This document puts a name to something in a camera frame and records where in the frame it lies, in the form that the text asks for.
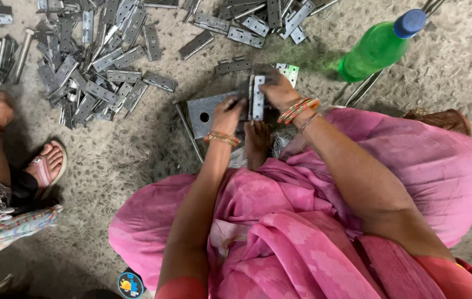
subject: colorful bangle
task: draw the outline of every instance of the colorful bangle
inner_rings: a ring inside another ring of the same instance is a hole
[[[308,108],[315,109],[317,106],[319,106],[319,99],[301,99],[297,103],[286,109],[286,111],[280,115],[277,122],[284,122],[287,125],[292,121],[292,119],[299,115],[299,113],[303,112]]]
[[[240,139],[234,137],[233,135],[219,133],[216,131],[212,131],[205,136],[204,141],[206,143],[208,143],[210,140],[225,142],[230,144],[232,147],[237,146],[241,142]]]

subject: woman's arm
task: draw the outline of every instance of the woman's arm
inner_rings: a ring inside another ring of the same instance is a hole
[[[281,111],[300,98],[285,76],[277,85],[262,85]],[[305,110],[293,124],[301,128],[315,111]],[[448,248],[426,223],[400,180],[386,166],[322,117],[306,126],[303,135],[326,163],[346,203],[363,221],[363,231],[399,243],[411,255],[453,261]]]
[[[227,97],[216,107],[213,131],[234,133],[240,112],[246,104],[245,100],[241,100],[234,106],[236,101],[236,97]],[[229,166],[231,149],[228,143],[210,141],[201,171],[175,214],[164,249],[157,290],[173,278],[186,276],[198,278],[206,289],[207,238],[217,193]]]

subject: bottle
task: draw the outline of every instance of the bottle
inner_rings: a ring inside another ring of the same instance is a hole
[[[347,82],[362,81],[397,62],[408,50],[409,38],[424,28],[426,14],[410,10],[395,22],[369,29],[340,61],[338,72]]]

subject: woman's foot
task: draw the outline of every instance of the woman's foot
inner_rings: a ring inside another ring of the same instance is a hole
[[[63,161],[63,153],[60,149],[59,143],[52,141],[51,143],[45,144],[44,149],[38,155],[46,158],[46,167],[51,179],[50,182],[53,181],[59,175]],[[42,192],[44,192],[48,186],[46,186],[40,179],[36,165],[29,165],[24,171],[37,179],[38,191],[35,195],[35,198],[39,198]]]
[[[251,120],[245,123],[244,129],[247,169],[254,171],[267,160],[267,152],[271,147],[269,128],[263,121]]]

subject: blue bottle cap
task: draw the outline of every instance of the blue bottle cap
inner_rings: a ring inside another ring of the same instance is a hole
[[[400,38],[410,38],[424,28],[426,14],[422,10],[410,10],[395,21],[393,30]]]

